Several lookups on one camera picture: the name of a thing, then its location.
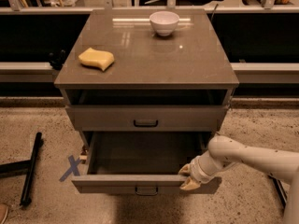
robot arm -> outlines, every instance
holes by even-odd
[[[217,172],[225,171],[237,162],[290,184],[284,223],[299,223],[299,153],[244,146],[218,135],[208,143],[207,152],[194,158],[178,172],[188,176],[180,188],[197,189],[201,183],[213,179]]]

white bowl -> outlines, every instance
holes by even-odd
[[[170,11],[157,11],[149,16],[153,30],[161,36],[171,35],[178,26],[178,14]]]

yellow sponge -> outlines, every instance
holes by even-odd
[[[78,59],[87,66],[98,67],[105,71],[112,63],[114,63],[114,56],[112,53],[92,48],[86,49],[82,52]]]

floor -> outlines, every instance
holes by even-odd
[[[296,99],[235,99],[221,134],[249,146],[299,151],[298,107]],[[44,140],[28,207],[19,206],[25,175],[0,179],[0,202],[9,206],[7,224],[281,223],[283,208],[272,181],[241,164],[218,174],[222,182],[215,194],[79,194],[71,176],[59,181],[68,157],[78,157],[82,147],[61,98],[1,98],[0,120],[0,164],[29,159],[37,132]]]

black stand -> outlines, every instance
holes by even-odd
[[[283,208],[285,208],[286,204],[287,204],[287,194],[286,194],[284,188],[282,187],[281,182],[279,180],[275,179],[272,176],[269,176],[269,177],[272,179],[272,181],[274,183],[274,186],[275,186],[275,188],[278,192],[278,196],[280,198],[280,201],[281,201],[281,204],[282,204]]]
[[[30,194],[34,173],[35,173],[38,150],[42,145],[43,142],[41,139],[41,133],[37,133],[30,160],[17,161],[13,163],[0,165],[0,174],[16,173],[19,171],[27,170],[24,187],[21,194],[20,205],[27,206],[31,203],[31,198],[29,197],[29,194]]]

